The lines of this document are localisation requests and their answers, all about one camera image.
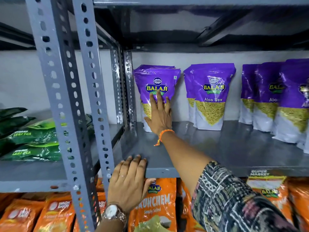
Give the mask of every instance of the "forearm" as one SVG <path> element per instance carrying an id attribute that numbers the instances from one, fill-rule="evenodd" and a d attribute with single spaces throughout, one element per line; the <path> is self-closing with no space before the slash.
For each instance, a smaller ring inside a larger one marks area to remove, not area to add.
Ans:
<path id="1" fill-rule="evenodd" d="M 174 132 L 163 133 L 161 140 L 174 167 L 192 195 L 205 166 L 213 159 L 191 147 Z"/>
<path id="2" fill-rule="evenodd" d="M 95 232 L 122 232 L 123 228 L 124 225 L 120 220 L 115 219 L 109 221 L 103 218 Z"/>

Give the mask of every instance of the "hand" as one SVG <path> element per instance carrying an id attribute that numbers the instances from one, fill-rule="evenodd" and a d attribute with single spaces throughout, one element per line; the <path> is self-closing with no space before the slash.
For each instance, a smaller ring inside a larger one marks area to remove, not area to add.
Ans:
<path id="1" fill-rule="evenodd" d="M 153 94 L 150 93 L 151 119 L 149 117 L 144 119 L 151 131 L 159 136 L 163 130 L 172 128 L 172 110 L 168 97 L 166 97 L 166 106 L 164 108 L 160 90 L 157 90 L 157 101 L 158 105 Z"/>
<path id="2" fill-rule="evenodd" d="M 147 179 L 144 183 L 146 159 L 141 160 L 137 155 L 131 162 L 132 156 L 118 164 L 108 187 L 108 205 L 118 205 L 126 214 L 139 205 L 145 198 L 150 184 L 155 178 Z"/>

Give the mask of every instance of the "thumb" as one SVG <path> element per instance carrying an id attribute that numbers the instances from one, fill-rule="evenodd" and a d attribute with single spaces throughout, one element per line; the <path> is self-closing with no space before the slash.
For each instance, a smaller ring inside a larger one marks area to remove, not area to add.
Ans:
<path id="1" fill-rule="evenodd" d="M 150 122 L 151 122 L 151 119 L 150 119 L 148 116 L 146 116 L 146 117 L 144 117 L 144 120 L 146 121 L 146 123 L 148 124 L 148 126 L 150 126 L 149 124 L 150 124 Z"/>
<path id="2" fill-rule="evenodd" d="M 145 184 L 144 184 L 144 189 L 143 189 L 143 195 L 141 197 L 142 199 L 144 199 L 146 197 L 150 184 L 153 181 L 155 181 L 155 180 L 156 180 L 156 178 L 148 178 L 148 179 L 146 179 Z"/>

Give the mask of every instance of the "shelving unit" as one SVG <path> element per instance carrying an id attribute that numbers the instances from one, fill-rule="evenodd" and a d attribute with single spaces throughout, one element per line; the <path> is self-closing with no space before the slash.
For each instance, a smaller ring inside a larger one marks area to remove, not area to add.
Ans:
<path id="1" fill-rule="evenodd" d="M 68 153 L 62 153 L 63 162 L 0 161 L 0 192 L 71 191 L 77 220 L 80 225 L 85 224 L 81 229 L 86 231 L 94 231 L 101 220 L 95 212 L 98 199 L 94 176 L 99 167 L 106 189 L 115 164 L 129 155 L 141 154 L 148 159 L 146 177 L 179 177 L 164 145 L 154 147 L 157 136 L 145 133 L 142 123 L 137 122 L 132 52 L 225 53 L 309 48 L 309 0 L 25 2 L 33 38 L 30 34 L 12 33 L 13 29 L 6 37 L 20 42 L 26 38 L 24 43 L 31 43 L 32 47 L 34 39 L 60 148 Z M 75 15 L 77 32 L 71 31 L 68 11 Z M 258 23 L 258 27 L 250 28 L 249 33 L 240 29 L 249 23 Z M 83 58 L 95 140 L 89 140 L 85 128 L 76 45 Z M 107 98 L 99 56 L 99 49 L 103 48 L 110 50 L 112 63 L 114 93 Z M 108 123 L 107 99 L 115 101 L 117 124 Z M 270 134 L 237 121 L 225 121 L 220 132 L 197 130 L 186 121 L 174 122 L 173 129 L 237 176 L 248 176 L 254 169 L 309 176 L 309 157 L 295 145 L 274 140 Z"/>

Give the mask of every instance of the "floral print sleeve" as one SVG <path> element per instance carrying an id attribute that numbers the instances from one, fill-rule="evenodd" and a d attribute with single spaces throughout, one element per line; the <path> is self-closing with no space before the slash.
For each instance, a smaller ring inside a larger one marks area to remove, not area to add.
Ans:
<path id="1" fill-rule="evenodd" d="M 298 231 L 276 206 L 214 161 L 199 178 L 191 210 L 207 232 Z"/>

